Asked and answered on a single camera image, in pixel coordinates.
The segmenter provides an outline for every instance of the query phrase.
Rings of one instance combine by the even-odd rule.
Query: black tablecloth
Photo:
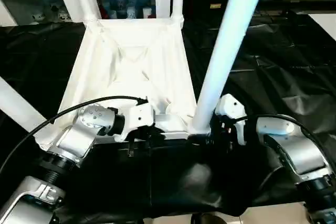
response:
[[[50,117],[60,104],[84,31],[82,24],[1,28],[0,75]],[[196,97],[217,32],[218,20],[184,24]],[[336,42],[307,15],[255,17],[223,93],[238,98],[248,114],[298,119],[318,134],[336,161],[335,48]],[[24,131],[5,115],[1,122],[2,161]],[[38,154],[34,141],[18,151],[2,177],[8,189],[3,200]],[[213,210],[237,216],[248,206],[300,200],[286,171],[271,160],[272,152],[257,145],[226,155],[218,147],[146,143],[137,146],[134,158],[127,157],[125,144],[98,146],[69,183],[66,205],[57,214],[69,223]]]

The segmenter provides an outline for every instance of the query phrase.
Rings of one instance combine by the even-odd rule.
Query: floor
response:
[[[309,224],[304,207],[301,203],[282,204],[264,207],[251,207],[240,217],[213,213],[224,219],[228,224]],[[145,219],[145,224],[189,224],[191,215],[159,217]]]

